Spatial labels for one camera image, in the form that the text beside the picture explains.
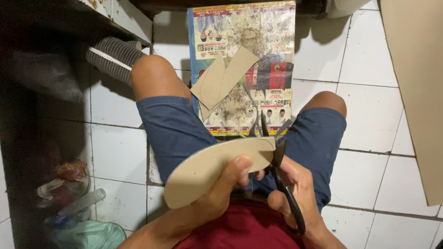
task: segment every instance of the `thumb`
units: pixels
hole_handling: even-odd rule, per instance
[[[220,197],[230,195],[235,184],[248,175],[252,163],[252,158],[247,155],[235,157],[225,167],[210,191]]]

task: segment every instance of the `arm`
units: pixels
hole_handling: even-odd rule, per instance
[[[224,214],[232,188],[248,185],[252,159],[237,156],[228,163],[214,185],[188,206],[172,209],[133,233],[118,249],[171,249],[193,229]]]
[[[306,248],[346,249],[346,247],[326,228],[315,201],[314,184],[311,172],[288,157],[281,163],[282,180],[292,187],[292,193],[299,205],[306,225],[302,238]],[[283,214],[286,223],[296,229],[297,223],[289,208],[288,199],[280,191],[268,196],[269,206]]]

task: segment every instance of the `cardboard insole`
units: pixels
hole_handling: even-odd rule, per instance
[[[253,160],[249,172],[266,168],[274,157],[274,137],[234,139],[214,144],[191,155],[169,176],[164,198],[170,208],[180,208],[197,200],[217,180],[234,157],[246,154]]]

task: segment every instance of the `hand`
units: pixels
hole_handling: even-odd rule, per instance
[[[294,162],[289,157],[284,156],[280,166],[280,176],[286,186],[290,186],[297,204],[302,212],[306,233],[309,234],[318,226],[324,225],[323,219],[317,207],[314,195],[314,184],[312,182],[312,174],[305,167]],[[286,196],[276,190],[268,196],[269,206],[283,214],[286,223],[296,229],[297,222],[289,208]]]
[[[189,207],[197,219],[198,224],[196,226],[201,226],[224,214],[228,208],[229,198],[234,186],[246,187],[248,185],[248,171],[252,163],[253,160],[249,156],[240,155],[235,157],[226,165],[212,187],[199,199],[186,206]],[[261,178],[263,178],[264,172],[258,173],[258,175],[262,175]]]

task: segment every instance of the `scissors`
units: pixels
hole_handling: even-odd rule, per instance
[[[258,126],[258,113],[257,119],[249,131],[249,136],[257,136],[255,133],[256,127],[258,128],[260,136],[269,136],[268,126],[266,124],[266,116],[261,111],[261,127],[263,129],[263,133],[260,132],[260,128]],[[279,174],[279,169],[281,166],[281,162],[283,161],[284,153],[286,151],[286,140],[282,140],[279,145],[274,150],[274,157],[272,159],[271,164],[267,167],[268,170],[271,171],[272,177],[274,178],[277,189],[284,193],[286,198],[288,199],[289,208],[291,209],[292,214],[294,215],[295,221],[297,222],[297,232],[299,236],[303,236],[306,233],[306,226],[304,223],[302,212],[300,211],[299,205],[292,194],[292,190],[289,186],[286,186]]]

